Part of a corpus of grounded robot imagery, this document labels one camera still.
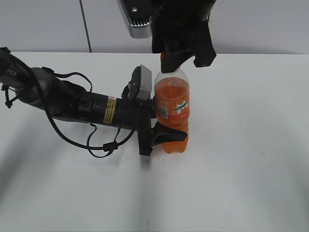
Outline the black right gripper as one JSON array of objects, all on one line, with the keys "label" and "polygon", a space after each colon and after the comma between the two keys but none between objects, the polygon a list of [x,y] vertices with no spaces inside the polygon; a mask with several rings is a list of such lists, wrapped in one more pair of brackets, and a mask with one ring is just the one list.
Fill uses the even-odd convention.
[{"label": "black right gripper", "polygon": [[197,68],[208,67],[216,57],[209,16],[213,0],[153,0],[152,52],[166,52],[162,73],[175,72],[191,57]]}]

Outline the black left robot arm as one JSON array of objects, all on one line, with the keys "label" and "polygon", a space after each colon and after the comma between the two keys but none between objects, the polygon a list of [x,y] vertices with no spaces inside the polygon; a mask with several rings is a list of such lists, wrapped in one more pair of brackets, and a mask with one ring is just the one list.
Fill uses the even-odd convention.
[{"label": "black left robot arm", "polygon": [[139,152],[149,156],[155,145],[182,142],[187,133],[151,124],[155,118],[155,101],[151,71],[136,67],[122,96],[114,98],[86,90],[68,81],[69,74],[59,74],[47,67],[31,68],[13,56],[7,47],[0,50],[2,91],[15,92],[15,100],[45,111],[53,129],[60,133],[55,120],[105,125],[137,133]]}]

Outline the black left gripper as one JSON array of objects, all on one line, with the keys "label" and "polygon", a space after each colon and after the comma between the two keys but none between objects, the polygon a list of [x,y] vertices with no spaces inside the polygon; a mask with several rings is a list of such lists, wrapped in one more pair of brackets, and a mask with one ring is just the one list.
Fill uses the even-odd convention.
[{"label": "black left gripper", "polygon": [[184,141],[187,137],[184,131],[169,128],[159,122],[151,128],[152,112],[155,106],[155,96],[152,99],[147,97],[145,100],[116,98],[113,125],[130,130],[130,133],[122,141],[114,142],[113,147],[118,148],[128,142],[134,132],[138,134],[139,154],[142,156],[149,156],[153,146]]}]

